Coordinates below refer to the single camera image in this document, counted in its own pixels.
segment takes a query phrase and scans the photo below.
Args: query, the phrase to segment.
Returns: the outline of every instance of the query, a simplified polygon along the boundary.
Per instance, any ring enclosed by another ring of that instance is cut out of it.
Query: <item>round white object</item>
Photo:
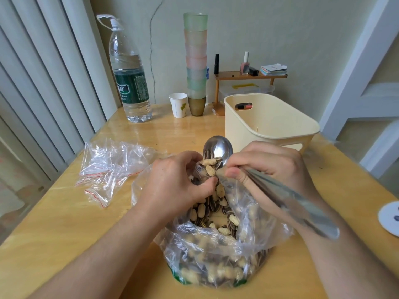
[[[399,237],[399,201],[383,206],[378,212],[378,220],[384,229]]]
[[[170,103],[172,104],[173,116],[176,118],[183,118],[186,116],[188,98],[185,93],[172,93],[169,95]]]

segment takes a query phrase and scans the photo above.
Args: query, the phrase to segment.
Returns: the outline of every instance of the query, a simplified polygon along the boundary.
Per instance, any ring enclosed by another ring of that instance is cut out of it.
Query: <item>forearm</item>
[[[119,298],[162,223],[145,207],[127,212],[102,238],[30,298]]]
[[[352,231],[342,217],[321,202],[319,207],[340,228],[340,238],[330,241],[300,230],[330,299],[397,298],[398,279]]]

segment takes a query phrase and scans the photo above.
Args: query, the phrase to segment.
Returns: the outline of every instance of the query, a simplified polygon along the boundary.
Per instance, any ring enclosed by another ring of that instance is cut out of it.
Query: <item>green bottle label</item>
[[[114,75],[123,103],[138,104],[150,99],[144,71],[131,74],[115,73]]]

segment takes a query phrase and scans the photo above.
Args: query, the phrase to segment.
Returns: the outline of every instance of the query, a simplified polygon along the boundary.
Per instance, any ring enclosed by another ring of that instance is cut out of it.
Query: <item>metal spoon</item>
[[[233,153],[230,141],[224,136],[213,136],[207,140],[203,147],[204,154],[209,150],[214,157],[221,157],[222,164],[226,165],[227,160]],[[272,200],[280,209],[287,212],[291,217],[316,234],[336,240],[340,235],[339,228],[329,219],[322,210],[311,203],[301,194],[283,185],[269,175],[252,169],[249,166],[239,166],[247,176]]]

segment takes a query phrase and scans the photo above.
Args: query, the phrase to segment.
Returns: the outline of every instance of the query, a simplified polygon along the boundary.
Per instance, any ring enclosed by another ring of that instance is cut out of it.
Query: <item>clear plastic bag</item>
[[[151,172],[146,168],[132,183],[132,205]],[[200,165],[194,176],[202,182],[209,178]],[[236,287],[265,263],[273,246],[286,240],[293,229],[259,207],[249,191],[235,179],[217,171],[226,199],[239,219],[236,240],[222,235],[216,228],[194,225],[191,209],[170,222],[154,239],[164,253],[173,276],[182,284],[209,287]]]
[[[85,143],[82,167],[75,186],[85,185],[89,201],[105,208],[129,176],[144,170],[156,158],[166,157],[151,147],[115,142],[109,138]]]

